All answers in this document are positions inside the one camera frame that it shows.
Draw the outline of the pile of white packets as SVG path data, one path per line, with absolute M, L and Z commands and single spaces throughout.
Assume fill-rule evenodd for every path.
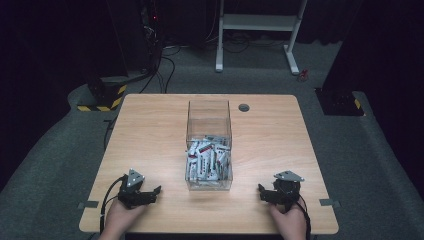
M 185 179 L 189 182 L 215 182 L 232 179 L 231 139 L 205 135 L 187 141 Z

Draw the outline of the black base with yellow stripes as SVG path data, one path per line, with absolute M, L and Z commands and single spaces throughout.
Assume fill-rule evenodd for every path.
M 109 84 L 100 79 L 89 81 L 77 109 L 82 112 L 114 111 L 121 103 L 126 88 L 127 85 L 122 83 Z

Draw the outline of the person's left hand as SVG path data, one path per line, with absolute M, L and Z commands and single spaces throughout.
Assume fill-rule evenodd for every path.
M 119 200 L 114 200 L 107 213 L 104 230 L 98 240 L 120 240 L 146 209 L 146 205 L 127 209 Z

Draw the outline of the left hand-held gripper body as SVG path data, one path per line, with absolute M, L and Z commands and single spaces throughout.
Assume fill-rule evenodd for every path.
M 128 174 L 124 176 L 123 183 L 118 192 L 118 200 L 126 209 L 148 205 L 142 203 L 142 196 L 148 193 L 140 191 L 144 180 L 145 177 L 133 168 L 130 168 Z

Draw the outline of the dark equipment rack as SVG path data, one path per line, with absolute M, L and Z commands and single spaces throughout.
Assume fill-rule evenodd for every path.
M 157 0 L 138 0 L 140 18 L 149 56 L 149 72 L 156 73 L 162 56 L 163 29 L 159 20 Z

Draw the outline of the white metal stand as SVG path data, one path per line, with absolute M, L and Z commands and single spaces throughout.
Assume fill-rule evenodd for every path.
M 308 0 L 301 0 L 298 13 L 293 16 L 282 15 L 249 15 L 249 14 L 227 14 L 224 12 L 225 0 L 220 0 L 219 6 L 219 27 L 218 42 L 216 50 L 215 71 L 222 72 L 224 69 L 223 37 L 225 30 L 246 30 L 246 31 L 274 31 L 290 32 L 290 40 L 283 46 L 290 71 L 293 75 L 299 75 L 299 70 L 293 48 L 300 29 L 304 11 Z

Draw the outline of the clear plastic box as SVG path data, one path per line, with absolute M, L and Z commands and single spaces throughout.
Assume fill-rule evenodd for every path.
M 203 138 L 205 135 L 218 135 L 231 139 L 231 116 L 228 100 L 191 100 L 188 105 L 186 128 L 187 141 L 191 138 Z M 190 191 L 228 191 L 233 181 L 189 182 L 185 179 Z

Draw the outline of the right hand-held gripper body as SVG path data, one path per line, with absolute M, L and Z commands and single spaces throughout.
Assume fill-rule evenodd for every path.
M 291 170 L 276 173 L 274 177 L 276 180 L 273 182 L 274 190 L 270 202 L 289 210 L 300 198 L 301 182 L 304 178 Z

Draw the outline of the person's right hand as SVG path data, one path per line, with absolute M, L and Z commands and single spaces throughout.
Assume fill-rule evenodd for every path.
M 306 209 L 302 199 L 293 204 L 289 211 L 282 213 L 276 205 L 268 204 L 269 213 L 284 240 L 306 240 Z

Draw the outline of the black stand base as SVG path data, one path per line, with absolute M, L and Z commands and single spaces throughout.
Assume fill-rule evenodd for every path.
M 325 115 L 364 116 L 365 112 L 359 100 L 351 93 L 316 88 L 315 94 Z

